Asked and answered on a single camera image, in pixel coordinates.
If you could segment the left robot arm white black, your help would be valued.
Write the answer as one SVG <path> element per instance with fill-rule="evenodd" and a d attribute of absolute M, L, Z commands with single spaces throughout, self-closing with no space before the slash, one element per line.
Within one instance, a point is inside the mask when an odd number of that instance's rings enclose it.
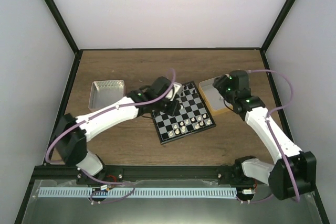
<path fill-rule="evenodd" d="M 175 96 L 181 87 L 182 84 L 174 80 L 158 77 L 150 86 L 132 90 L 98 111 L 77 117 L 65 114 L 56 127 L 51 148 L 57 150 L 65 165 L 77 166 L 87 172 L 95 184 L 102 184 L 107 170 L 102 160 L 88 150 L 87 143 L 113 126 L 153 111 L 174 115 L 180 109 Z"/>

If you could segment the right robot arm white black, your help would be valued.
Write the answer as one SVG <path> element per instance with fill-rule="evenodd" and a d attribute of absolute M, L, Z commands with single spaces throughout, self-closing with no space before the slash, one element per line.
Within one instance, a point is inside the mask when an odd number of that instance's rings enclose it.
<path fill-rule="evenodd" d="M 234 70 L 216 77 L 213 87 L 231 104 L 231 110 L 258 135 L 272 157 L 273 164 L 246 156 L 235 161 L 233 177 L 244 184 L 255 179 L 269 186 L 279 200 L 300 201 L 300 196 L 316 188 L 317 160 L 312 152 L 304 152 L 273 120 L 271 114 L 282 109 L 266 108 L 262 99 L 252 95 L 249 74 L 252 70 Z"/>

